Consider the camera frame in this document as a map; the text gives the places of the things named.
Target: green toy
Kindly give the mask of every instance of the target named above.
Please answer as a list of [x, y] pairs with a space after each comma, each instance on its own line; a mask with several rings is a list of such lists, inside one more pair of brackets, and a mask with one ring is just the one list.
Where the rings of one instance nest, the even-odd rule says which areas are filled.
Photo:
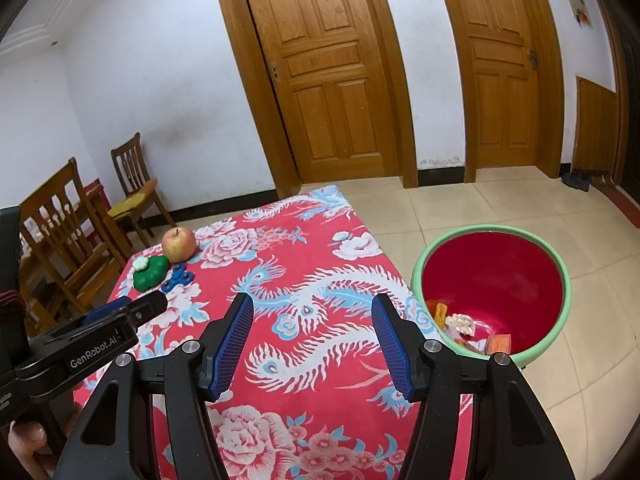
[[133, 288], [138, 292], [145, 292], [150, 288], [160, 285], [171, 263], [166, 256], [150, 256], [145, 270], [136, 270], [133, 273]]

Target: blue gripper pad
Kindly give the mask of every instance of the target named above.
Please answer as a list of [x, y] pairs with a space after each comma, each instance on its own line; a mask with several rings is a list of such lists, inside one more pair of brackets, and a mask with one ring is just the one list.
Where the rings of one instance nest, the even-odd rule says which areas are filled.
[[209, 386], [212, 399], [226, 392], [234, 376], [244, 343], [254, 322], [254, 302], [245, 295], [214, 359], [213, 380]]
[[129, 296], [123, 296], [121, 298], [118, 298], [117, 300], [111, 301], [111, 303], [100, 306], [86, 314], [82, 325], [86, 326], [104, 317], [107, 317], [115, 310], [118, 310], [119, 308], [128, 305], [129, 303], [131, 303], [131, 298]]
[[404, 348], [402, 348], [400, 338], [385, 311], [385, 307], [382, 305], [380, 295], [373, 298], [371, 302], [371, 319], [380, 342], [382, 355], [385, 357], [386, 366], [391, 374], [391, 380], [394, 382], [396, 390], [402, 393], [405, 399], [409, 400], [415, 393], [415, 388], [411, 382], [409, 357]]

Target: red and yellow apple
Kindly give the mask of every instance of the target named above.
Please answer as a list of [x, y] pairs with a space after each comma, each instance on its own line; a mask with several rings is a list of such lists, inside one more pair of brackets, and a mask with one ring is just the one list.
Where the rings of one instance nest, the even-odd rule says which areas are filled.
[[187, 227], [173, 227], [162, 237], [162, 252], [172, 264], [191, 258], [197, 247], [196, 235]]

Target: red floral tablecloth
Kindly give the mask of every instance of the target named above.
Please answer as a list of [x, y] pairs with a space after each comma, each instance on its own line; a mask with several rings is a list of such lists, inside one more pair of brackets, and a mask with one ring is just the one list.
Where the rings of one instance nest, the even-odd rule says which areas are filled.
[[[437, 338], [398, 271], [335, 186], [294, 196], [196, 231], [189, 285], [168, 294], [166, 313], [141, 327], [138, 359], [170, 352], [223, 317], [236, 292], [254, 298], [255, 320], [231, 383], [209, 406], [231, 478], [392, 480], [417, 405], [395, 390], [370, 319], [386, 292], [403, 317]], [[160, 246], [143, 251], [161, 253]], [[111, 299], [139, 293], [131, 262]], [[76, 393], [86, 402], [106, 368]], [[451, 480], [465, 476], [470, 396]], [[163, 397], [154, 397], [161, 475], [174, 480]]]

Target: silver bolt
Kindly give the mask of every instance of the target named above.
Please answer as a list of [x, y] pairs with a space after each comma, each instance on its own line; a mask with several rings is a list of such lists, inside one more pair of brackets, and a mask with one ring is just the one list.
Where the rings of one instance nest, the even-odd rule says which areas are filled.
[[433, 339], [424, 342], [424, 349], [432, 354], [437, 354], [442, 350], [442, 343]]
[[496, 352], [494, 354], [494, 359], [500, 366], [506, 366], [511, 362], [511, 358], [504, 352]]
[[131, 362], [131, 354], [120, 354], [116, 357], [116, 364], [118, 366], [126, 366]]
[[197, 352], [200, 348], [200, 343], [198, 343], [195, 339], [188, 340], [184, 345], [182, 345], [182, 351], [185, 354], [193, 354]]

